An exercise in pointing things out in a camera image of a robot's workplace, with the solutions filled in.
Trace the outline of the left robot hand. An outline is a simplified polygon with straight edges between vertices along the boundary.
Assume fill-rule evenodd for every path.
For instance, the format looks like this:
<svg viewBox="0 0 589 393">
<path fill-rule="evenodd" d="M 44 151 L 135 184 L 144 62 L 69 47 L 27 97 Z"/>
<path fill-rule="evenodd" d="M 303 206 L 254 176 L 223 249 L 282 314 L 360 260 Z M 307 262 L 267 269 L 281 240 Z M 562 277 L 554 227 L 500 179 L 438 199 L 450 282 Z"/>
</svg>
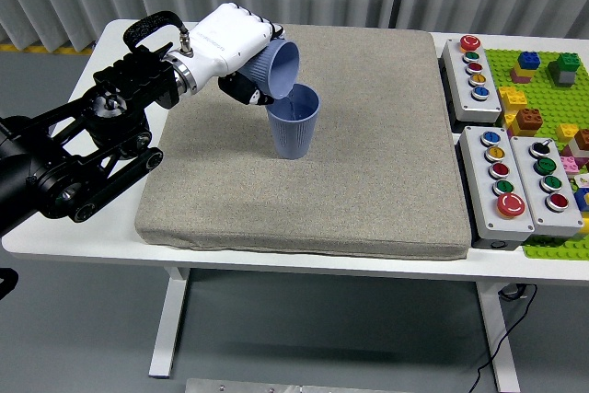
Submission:
<svg viewBox="0 0 589 393">
<path fill-rule="evenodd" d="M 181 40 L 175 62 L 184 91 L 195 94 L 217 79 L 229 97 L 246 105 L 285 98 L 298 74 L 299 52 L 283 29 L 234 3 L 225 3 Z"/>
</svg>

